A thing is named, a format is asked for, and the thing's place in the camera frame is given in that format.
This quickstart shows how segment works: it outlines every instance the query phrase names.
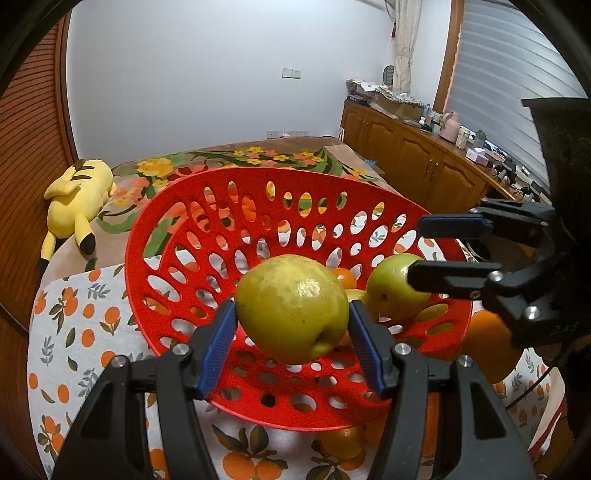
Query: curtain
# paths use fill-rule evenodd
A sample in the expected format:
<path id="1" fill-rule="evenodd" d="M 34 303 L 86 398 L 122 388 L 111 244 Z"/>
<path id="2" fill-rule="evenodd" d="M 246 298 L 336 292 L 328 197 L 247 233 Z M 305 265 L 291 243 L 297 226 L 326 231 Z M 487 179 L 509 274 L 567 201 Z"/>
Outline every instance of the curtain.
<path id="1" fill-rule="evenodd" d="M 410 69 L 423 0 L 395 0 L 395 5 L 396 56 L 392 90 L 395 93 L 410 93 Z"/>

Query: oval hole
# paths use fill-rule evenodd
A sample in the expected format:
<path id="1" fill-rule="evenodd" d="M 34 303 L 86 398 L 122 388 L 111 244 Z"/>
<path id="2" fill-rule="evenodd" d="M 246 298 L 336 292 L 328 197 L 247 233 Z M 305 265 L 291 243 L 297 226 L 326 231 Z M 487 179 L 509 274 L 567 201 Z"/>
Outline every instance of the oval hole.
<path id="1" fill-rule="evenodd" d="M 425 343 L 425 339 L 421 337 L 406 337 L 406 338 L 399 338 L 399 343 L 406 343 L 413 348 L 421 348 L 421 346 Z"/>
<path id="2" fill-rule="evenodd" d="M 315 400 L 311 396 L 304 395 L 303 393 L 296 393 L 292 395 L 290 397 L 290 404 L 297 411 L 302 413 L 311 413 L 316 410 Z"/>
<path id="3" fill-rule="evenodd" d="M 247 222 L 254 222 L 256 218 L 255 202 L 248 195 L 242 198 L 242 213 Z"/>
<path id="4" fill-rule="evenodd" d="M 351 257 L 354 257 L 355 255 L 357 255 L 359 252 L 361 252 L 361 244 L 359 242 L 357 242 L 356 244 L 353 244 L 351 246 Z"/>
<path id="5" fill-rule="evenodd" d="M 353 362 L 349 360 L 344 360 L 342 358 L 335 358 L 334 360 L 332 360 L 330 364 L 332 368 L 334 368 L 335 370 L 343 370 L 353 365 Z"/>
<path id="6" fill-rule="evenodd" d="M 267 182 L 267 187 L 265 188 L 267 193 L 267 198 L 269 200 L 275 200 L 275 184 L 271 181 Z"/>
<path id="7" fill-rule="evenodd" d="M 261 397 L 261 403 L 268 408 L 273 408 L 277 404 L 277 399 L 275 398 L 275 395 L 265 393 Z"/>
<path id="8" fill-rule="evenodd" d="M 228 196 L 231 201 L 238 203 L 238 187 L 232 181 L 228 183 Z"/>
<path id="9" fill-rule="evenodd" d="M 234 371 L 234 375 L 237 375 L 239 377 L 246 378 L 248 376 L 248 372 L 246 370 L 244 370 L 243 368 L 236 367 L 233 371 Z"/>
<path id="10" fill-rule="evenodd" d="M 335 228 L 333 229 L 333 238 L 338 238 L 341 235 L 343 235 L 343 226 L 338 223 L 337 225 L 335 225 Z"/>
<path id="11" fill-rule="evenodd" d="M 296 373 L 301 372 L 301 365 L 287 365 L 287 364 L 285 364 L 285 369 L 288 372 L 296 374 Z"/>
<path id="12" fill-rule="evenodd" d="M 383 255 L 376 255 L 374 259 L 371 261 L 371 266 L 374 268 L 377 267 L 380 264 L 380 262 L 384 260 L 384 258 L 386 257 L 384 257 Z"/>
<path id="13" fill-rule="evenodd" d="M 256 254 L 263 260 L 269 260 L 271 258 L 269 245 L 267 245 L 267 240 L 264 238 L 259 239 L 258 243 L 256 244 Z"/>
<path id="14" fill-rule="evenodd" d="M 326 259 L 326 268 L 332 269 L 338 267 L 342 258 L 343 249 L 341 247 L 335 248 Z"/>
<path id="15" fill-rule="evenodd" d="M 283 196 L 283 206 L 286 209 L 289 209 L 291 208 L 291 205 L 293 205 L 293 197 L 291 196 L 290 192 L 286 192 Z"/>
<path id="16" fill-rule="evenodd" d="M 240 273 L 245 274 L 248 272 L 248 261 L 242 253 L 242 250 L 236 250 L 236 252 L 234 252 L 234 263 Z"/>
<path id="17" fill-rule="evenodd" d="M 306 218 L 312 211 L 312 196 L 308 192 L 301 194 L 297 210 L 302 218 Z"/>
<path id="18" fill-rule="evenodd" d="M 265 230 L 271 230 L 271 217 L 267 214 L 261 215 L 262 227 Z"/>
<path id="19" fill-rule="evenodd" d="M 378 218 L 380 218 L 382 216 L 382 213 L 384 212 L 384 203 L 380 202 L 378 203 L 375 208 L 374 211 L 371 212 L 371 219 L 372 220 L 377 220 Z"/>
<path id="20" fill-rule="evenodd" d="M 160 313 L 161 315 L 170 315 L 170 310 L 162 305 L 159 301 L 149 297 L 144 297 L 144 303 L 150 308 L 150 310 Z"/>
<path id="21" fill-rule="evenodd" d="M 318 250 L 322 247 L 326 239 L 326 227 L 324 225 L 316 225 L 312 230 L 312 248 Z"/>
<path id="22" fill-rule="evenodd" d="M 270 372 L 259 373 L 259 380 L 267 385 L 277 385 L 279 383 L 277 376 Z"/>
<path id="23" fill-rule="evenodd" d="M 439 335 L 440 333 L 445 333 L 453 328 L 452 322 L 443 322 L 439 325 L 435 325 L 435 327 L 429 328 L 427 330 L 427 335 Z"/>
<path id="24" fill-rule="evenodd" d="M 205 280 L 207 281 L 207 283 L 209 283 L 213 289 L 215 291 L 217 291 L 218 293 L 220 293 L 222 291 L 222 289 L 220 288 L 220 284 L 217 282 L 216 277 L 212 276 L 212 275 L 208 275 Z"/>
<path id="25" fill-rule="evenodd" d="M 372 248 L 379 247 L 384 243 L 388 236 L 388 228 L 385 225 L 377 227 L 369 237 L 369 246 Z"/>
<path id="26" fill-rule="evenodd" d="M 191 230 L 187 232 L 187 240 L 189 240 L 189 243 L 194 249 L 199 250 L 201 248 L 201 242 L 199 241 L 199 238 L 197 238 L 197 235 L 195 235 Z"/>
<path id="27" fill-rule="evenodd" d="M 338 410 L 344 410 L 347 408 L 347 404 L 343 402 L 343 399 L 335 395 L 329 397 L 329 405 Z"/>
<path id="28" fill-rule="evenodd" d="M 406 223 L 406 213 L 400 215 L 396 221 L 392 224 L 391 232 L 398 232 Z"/>
<path id="29" fill-rule="evenodd" d="M 226 387 L 220 393 L 222 398 L 228 401 L 236 401 L 242 398 L 242 391 L 236 387 Z"/>
<path id="30" fill-rule="evenodd" d="M 173 277 L 176 281 L 179 281 L 181 283 L 187 282 L 187 279 L 185 278 L 183 273 L 176 267 L 170 266 L 168 268 L 168 273 L 170 273 L 170 276 Z"/>
<path id="31" fill-rule="evenodd" d="M 429 320 L 440 317 L 449 310 L 449 306 L 446 303 L 438 303 L 437 305 L 431 305 L 421 312 L 417 313 L 414 318 L 415 322 L 428 322 Z"/>
<path id="32" fill-rule="evenodd" d="M 306 229 L 304 229 L 302 227 L 297 231 L 297 236 L 295 238 L 295 242 L 298 247 L 301 247 L 302 245 L 304 245 L 305 241 L 306 241 Z"/>
<path id="33" fill-rule="evenodd" d="M 279 244 L 284 247 L 290 241 L 291 236 L 291 224 L 287 220 L 282 220 L 277 226 L 277 236 Z"/>
<path id="34" fill-rule="evenodd" d="M 347 375 L 347 379 L 353 383 L 361 383 L 364 380 L 363 375 L 357 373 Z"/>
<path id="35" fill-rule="evenodd" d="M 222 276 L 222 278 L 228 277 L 228 269 L 223 261 L 223 258 L 218 254 L 209 255 L 209 264 Z"/>
<path id="36" fill-rule="evenodd" d="M 251 234 L 245 228 L 240 230 L 240 237 L 242 238 L 242 241 L 246 244 L 249 244 L 251 242 Z"/>
<path id="37" fill-rule="evenodd" d="M 322 377 L 316 377 L 314 381 L 323 388 L 330 388 L 336 385 L 336 378 L 332 376 L 329 377 L 327 375 L 323 375 Z"/>
<path id="38" fill-rule="evenodd" d="M 195 315 L 198 319 L 207 318 L 207 313 L 205 313 L 205 310 L 203 310 L 201 307 L 192 307 L 191 315 Z"/>
<path id="39" fill-rule="evenodd" d="M 191 336 L 197 329 L 197 326 L 183 319 L 174 319 L 171 322 L 173 328 L 184 335 Z"/>
<path id="40" fill-rule="evenodd" d="M 336 199 L 336 207 L 342 210 L 347 205 L 347 192 L 341 192 L 339 197 Z"/>
<path id="41" fill-rule="evenodd" d="M 358 263 L 350 270 L 351 270 L 351 273 L 355 276 L 355 278 L 357 280 L 359 280 L 359 277 L 361 277 L 361 271 L 363 270 L 363 266 L 360 263 Z"/>
<path id="42" fill-rule="evenodd" d="M 200 288 L 196 291 L 197 298 L 203 302 L 204 305 L 211 307 L 213 309 L 217 309 L 217 302 L 213 298 L 213 295 L 209 293 L 207 290 L 203 290 Z"/>
<path id="43" fill-rule="evenodd" d="M 164 297 L 168 298 L 169 300 L 180 300 L 178 292 L 166 280 L 163 280 L 162 278 L 157 277 L 156 275 L 150 275 L 148 277 L 148 283 L 150 284 L 150 287 L 152 287 L 154 290 L 158 290 L 160 293 L 162 293 Z"/>
<path id="44" fill-rule="evenodd" d="M 361 230 L 365 228 L 368 222 L 368 214 L 361 211 L 357 213 L 353 219 L 351 220 L 351 225 L 349 227 L 351 233 L 353 235 L 359 233 Z"/>
<path id="45" fill-rule="evenodd" d="M 240 359 L 240 360 L 244 360 L 245 362 L 248 362 L 250 364 L 253 364 L 256 361 L 256 356 L 254 353 L 252 352 L 248 352 L 246 350 L 238 350 L 236 352 L 236 356 Z"/>
<path id="46" fill-rule="evenodd" d="M 326 211 L 329 206 L 329 201 L 326 197 L 322 197 L 318 202 L 318 213 L 322 214 Z"/>
<path id="47" fill-rule="evenodd" d="M 216 237 L 216 242 L 222 250 L 228 249 L 228 241 L 224 237 L 222 237 L 221 235 L 218 235 Z"/>

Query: green pear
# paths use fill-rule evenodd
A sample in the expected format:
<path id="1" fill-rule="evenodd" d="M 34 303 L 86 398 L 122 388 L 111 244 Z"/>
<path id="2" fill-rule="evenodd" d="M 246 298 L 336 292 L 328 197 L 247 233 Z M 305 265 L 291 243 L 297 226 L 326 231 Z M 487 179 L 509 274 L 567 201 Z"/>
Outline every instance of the green pear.
<path id="1" fill-rule="evenodd" d="M 349 324 L 347 294 L 315 260 L 280 255 L 246 272 L 234 295 L 236 315 L 250 339 L 290 365 L 329 353 Z"/>
<path id="2" fill-rule="evenodd" d="M 364 301 L 372 316 L 378 314 L 399 322 L 425 308 L 431 294 L 416 291 L 407 282 L 408 267 L 417 260 L 423 259 L 403 253 L 392 255 L 375 267 L 368 278 Z"/>

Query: floral bedspread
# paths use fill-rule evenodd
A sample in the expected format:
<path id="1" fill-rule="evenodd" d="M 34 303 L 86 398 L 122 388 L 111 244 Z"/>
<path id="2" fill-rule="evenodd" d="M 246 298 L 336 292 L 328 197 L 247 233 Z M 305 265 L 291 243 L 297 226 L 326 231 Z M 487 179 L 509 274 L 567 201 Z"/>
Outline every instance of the floral bedspread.
<path id="1" fill-rule="evenodd" d="M 69 238 L 57 251 L 40 289 L 58 278 L 123 263 L 129 231 L 140 211 L 160 190 L 176 180 L 214 168 L 275 167 L 351 177 L 392 190 L 347 145 L 332 137 L 298 137 L 222 145 L 200 151 L 129 161 L 113 168 L 117 192 L 91 222 L 96 251 L 84 256 Z M 187 212 L 172 208 L 152 234 L 144 255 L 161 253 L 174 224 Z"/>

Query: cabinet door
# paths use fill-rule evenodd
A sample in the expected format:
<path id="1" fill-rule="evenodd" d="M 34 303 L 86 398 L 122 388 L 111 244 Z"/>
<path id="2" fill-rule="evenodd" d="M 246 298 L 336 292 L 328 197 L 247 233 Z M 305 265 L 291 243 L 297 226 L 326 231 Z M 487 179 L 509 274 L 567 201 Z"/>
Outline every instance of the cabinet door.
<path id="1" fill-rule="evenodd" d="M 360 151 L 362 148 L 360 147 L 364 144 L 363 133 L 366 127 L 366 118 L 366 107 L 356 105 L 352 102 L 345 102 L 343 119 L 340 123 L 340 126 L 345 129 L 344 142 L 359 155 L 363 155 L 363 153 Z"/>
<path id="2" fill-rule="evenodd" d="M 484 192 L 486 182 L 462 160 L 443 153 L 433 167 L 424 207 L 431 213 L 467 213 Z"/>
<path id="3" fill-rule="evenodd" d="M 394 168 L 394 149 L 401 135 L 400 127 L 394 120 L 379 113 L 368 115 L 365 138 L 365 158 L 375 160 L 388 177 Z"/>
<path id="4" fill-rule="evenodd" d="M 428 176 L 441 151 L 419 135 L 400 127 L 394 163 L 386 181 L 407 199 L 423 206 Z"/>

